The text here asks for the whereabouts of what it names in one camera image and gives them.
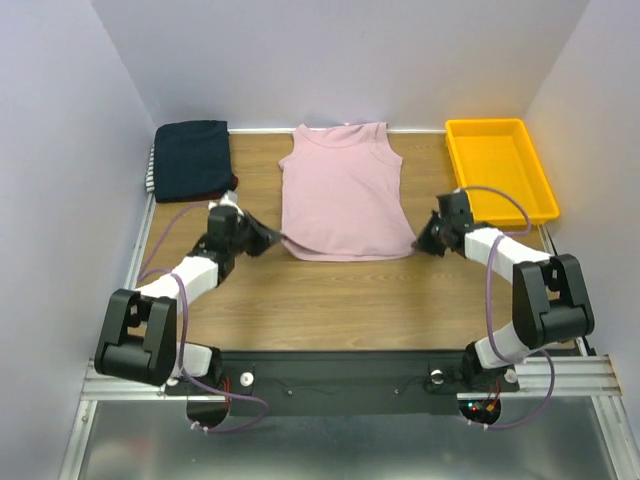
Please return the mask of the pink tank top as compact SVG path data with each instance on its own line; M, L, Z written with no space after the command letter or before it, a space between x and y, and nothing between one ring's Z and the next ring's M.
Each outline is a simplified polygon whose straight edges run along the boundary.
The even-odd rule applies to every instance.
M401 205L403 159L387 125L298 126L280 160L283 244L299 260L394 260L413 252Z

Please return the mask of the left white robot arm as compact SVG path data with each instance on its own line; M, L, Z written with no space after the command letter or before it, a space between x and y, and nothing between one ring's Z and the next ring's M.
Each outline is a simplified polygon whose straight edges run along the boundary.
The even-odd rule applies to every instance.
M226 280L240 255L259 257L282 235L233 203L209 209L207 229L174 268L136 290L118 289L109 298L94 355L106 376L160 386L184 351L178 315L191 302Z

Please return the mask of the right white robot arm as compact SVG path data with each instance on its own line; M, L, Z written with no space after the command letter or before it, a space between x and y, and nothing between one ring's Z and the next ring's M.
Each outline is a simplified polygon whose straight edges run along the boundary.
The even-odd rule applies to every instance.
M415 242L415 249L442 257L448 251L486 267L487 335L470 343L458 377L472 390L491 384L499 372L550 344L590 335L595 329L583 272L570 254L551 255L517 242L506 233L475 220L467 192L439 195L438 206ZM493 327L492 279L511 285L511 321Z

